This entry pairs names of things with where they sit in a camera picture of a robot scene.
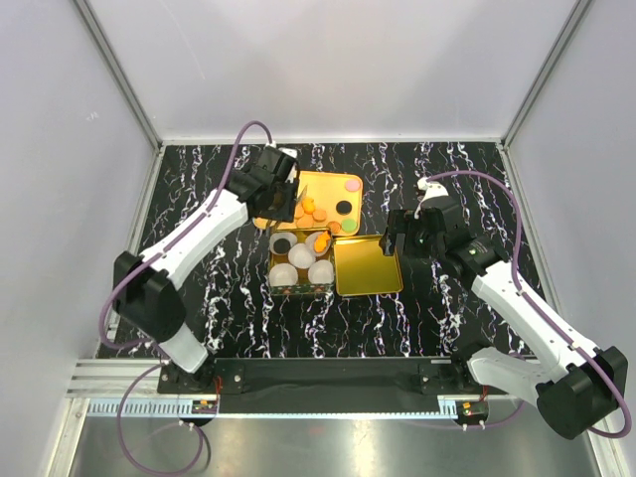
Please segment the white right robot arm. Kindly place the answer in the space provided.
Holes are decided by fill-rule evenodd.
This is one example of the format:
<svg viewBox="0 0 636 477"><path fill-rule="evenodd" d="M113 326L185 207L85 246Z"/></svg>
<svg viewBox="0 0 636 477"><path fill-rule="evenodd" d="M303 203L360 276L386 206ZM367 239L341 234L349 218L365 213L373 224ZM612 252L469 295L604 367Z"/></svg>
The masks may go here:
<svg viewBox="0 0 636 477"><path fill-rule="evenodd" d="M520 245L506 257L488 237L474 236L462 206L440 184L422 177L412 210L392 210L380 247L385 255L403 245L407 257L438 262L493 308L530 346L529 363L493 346L473 344L454 357L451 382L464 394L485 386L533 405L559 436L586 431L611 439L633 426L625 400L628 361L615 347L599 348L565 322L519 275Z"/></svg>

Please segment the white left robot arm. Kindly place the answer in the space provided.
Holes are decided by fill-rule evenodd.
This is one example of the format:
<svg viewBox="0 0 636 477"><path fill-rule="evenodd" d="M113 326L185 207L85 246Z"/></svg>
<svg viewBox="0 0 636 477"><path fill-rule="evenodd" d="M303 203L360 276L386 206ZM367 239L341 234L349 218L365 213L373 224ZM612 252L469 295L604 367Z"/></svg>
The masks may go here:
<svg viewBox="0 0 636 477"><path fill-rule="evenodd" d="M179 227L137 255L114 263L112 309L176 365L180 382L195 394L214 383L207 348L186 323L179 290L192 270L226 236L252 219L290 223L300 183L298 152L267 145L257 161L230 173L227 182Z"/></svg>

